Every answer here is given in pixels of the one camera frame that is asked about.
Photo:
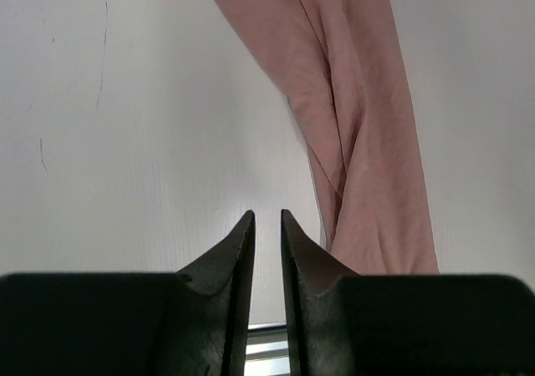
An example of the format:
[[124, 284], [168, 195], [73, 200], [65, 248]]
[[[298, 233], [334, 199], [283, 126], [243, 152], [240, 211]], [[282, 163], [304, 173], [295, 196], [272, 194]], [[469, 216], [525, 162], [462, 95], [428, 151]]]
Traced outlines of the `pink t shirt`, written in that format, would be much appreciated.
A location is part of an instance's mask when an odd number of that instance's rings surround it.
[[390, 0], [214, 0], [303, 133], [328, 251], [361, 274], [439, 271]]

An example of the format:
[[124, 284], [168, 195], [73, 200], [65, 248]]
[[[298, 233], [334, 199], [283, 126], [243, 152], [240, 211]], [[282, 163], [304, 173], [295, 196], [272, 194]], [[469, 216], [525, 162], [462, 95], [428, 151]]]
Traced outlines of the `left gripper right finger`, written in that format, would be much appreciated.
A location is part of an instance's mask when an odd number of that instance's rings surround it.
[[291, 374], [375, 375], [357, 301], [376, 279], [327, 253], [288, 209], [281, 211], [281, 258]]

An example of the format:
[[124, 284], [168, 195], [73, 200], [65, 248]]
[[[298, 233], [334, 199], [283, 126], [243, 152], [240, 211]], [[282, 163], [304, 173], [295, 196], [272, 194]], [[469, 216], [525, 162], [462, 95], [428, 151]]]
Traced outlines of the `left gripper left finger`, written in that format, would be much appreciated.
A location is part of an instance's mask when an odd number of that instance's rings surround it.
[[255, 257], [255, 215], [174, 275], [158, 336], [160, 375], [242, 375]]

